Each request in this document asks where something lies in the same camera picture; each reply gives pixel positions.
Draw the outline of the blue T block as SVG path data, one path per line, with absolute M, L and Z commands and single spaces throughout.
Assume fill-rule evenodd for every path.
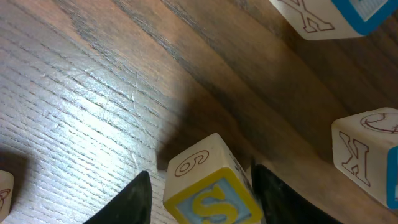
M 270 0 L 306 40 L 368 35 L 397 10 L 397 0 Z

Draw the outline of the blue 2 block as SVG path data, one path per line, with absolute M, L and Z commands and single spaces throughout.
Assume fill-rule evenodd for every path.
M 397 110 L 337 119 L 331 136 L 335 167 L 385 207 L 397 209 Z

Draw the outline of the blue P block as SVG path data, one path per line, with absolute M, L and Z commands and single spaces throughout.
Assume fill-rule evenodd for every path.
M 6 217 L 10 213 L 11 207 L 11 200 L 12 200 L 12 191 L 14 188 L 14 176 L 7 171 L 1 171 L 1 184 L 0 184 L 0 191 L 1 191 L 1 214 L 0 214 L 0 222 L 3 222 Z

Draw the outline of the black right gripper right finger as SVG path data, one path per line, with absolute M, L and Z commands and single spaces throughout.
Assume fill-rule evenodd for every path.
M 251 160 L 252 189 L 261 204 L 262 223 L 337 224 L 339 221 L 308 200 L 271 172 Z

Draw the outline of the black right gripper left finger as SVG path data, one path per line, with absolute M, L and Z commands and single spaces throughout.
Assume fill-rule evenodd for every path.
M 150 223 L 151 211 L 150 176 L 142 171 L 84 224 L 145 224 Z

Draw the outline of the yellow S block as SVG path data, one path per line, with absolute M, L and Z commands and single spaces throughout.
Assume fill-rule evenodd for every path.
M 260 223 L 245 172 L 217 133 L 170 160 L 163 204 L 179 223 Z

